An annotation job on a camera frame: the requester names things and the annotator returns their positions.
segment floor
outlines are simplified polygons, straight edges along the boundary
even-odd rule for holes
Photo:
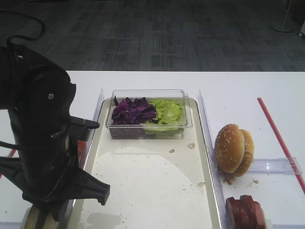
[[[269,28],[283,20],[281,0],[16,1],[8,7],[47,26],[20,43],[66,70],[305,71],[305,39]],[[39,32],[10,15],[0,29],[1,45]]]

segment table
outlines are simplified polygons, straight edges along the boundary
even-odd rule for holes
[[[71,105],[73,116],[92,119],[101,89],[105,98],[110,97],[114,89],[184,89],[194,99],[198,98],[201,90],[213,138],[223,125],[230,122],[237,122],[248,130],[260,125],[265,131],[263,134],[252,132],[255,140],[267,141],[268,151],[274,152],[272,156],[281,154],[284,157],[256,100],[260,96],[288,149],[305,171],[302,143],[305,139],[305,73],[68,71],[68,74],[71,81],[77,84],[76,96]],[[0,139],[12,143],[6,111],[0,111],[0,123]],[[0,148],[1,156],[8,153],[9,150]],[[264,157],[265,154],[266,149],[256,148],[255,157]],[[0,222],[23,221],[30,204],[22,200],[21,192],[4,177],[0,179],[0,187]]]

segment metal tray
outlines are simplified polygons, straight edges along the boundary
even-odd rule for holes
[[[76,200],[69,228],[220,228],[196,101],[190,99],[193,127],[181,139],[111,139],[109,103],[102,104],[84,169],[111,193],[105,206]]]

